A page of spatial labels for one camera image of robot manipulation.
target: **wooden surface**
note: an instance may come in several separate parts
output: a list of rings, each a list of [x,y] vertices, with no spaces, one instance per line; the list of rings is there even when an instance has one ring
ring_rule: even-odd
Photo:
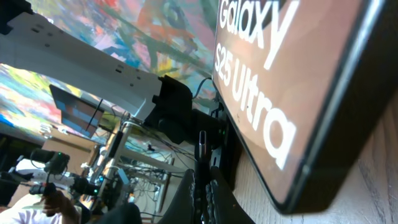
[[[243,152],[235,197],[260,223],[398,223],[398,94],[353,166],[333,205],[325,212],[282,216],[272,207]]]

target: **white robotic arm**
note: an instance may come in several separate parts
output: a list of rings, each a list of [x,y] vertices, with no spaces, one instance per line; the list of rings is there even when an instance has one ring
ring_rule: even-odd
[[[162,86],[157,75],[128,66],[33,12],[22,12],[6,25],[11,30],[0,31],[0,63],[71,84],[142,121],[155,108],[152,98]]]

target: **robotic arm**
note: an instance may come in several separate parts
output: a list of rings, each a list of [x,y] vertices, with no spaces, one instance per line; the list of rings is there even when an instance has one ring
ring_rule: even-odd
[[[37,72],[119,105],[180,144],[205,130],[222,140],[223,123],[192,109],[187,86],[128,66],[36,14],[25,0],[0,0],[0,63]]]

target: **colorful mural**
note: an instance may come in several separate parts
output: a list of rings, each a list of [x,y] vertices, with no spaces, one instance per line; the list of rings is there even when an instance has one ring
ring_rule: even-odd
[[[130,66],[158,76],[167,74],[192,92],[211,76],[217,0],[30,2],[35,12],[74,37]],[[42,139],[40,123],[63,127],[49,91],[51,83],[77,96],[83,93],[58,80],[7,65],[0,65],[0,79],[0,122],[36,139]],[[205,82],[194,107],[206,111],[214,97],[212,83]],[[93,139],[103,142],[102,136]]]

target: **desk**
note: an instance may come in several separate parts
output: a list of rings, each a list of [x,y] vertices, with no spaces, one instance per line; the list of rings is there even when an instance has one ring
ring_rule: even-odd
[[[313,215],[279,215],[245,152],[238,165],[234,194],[257,224],[398,223],[398,94],[327,211]]]

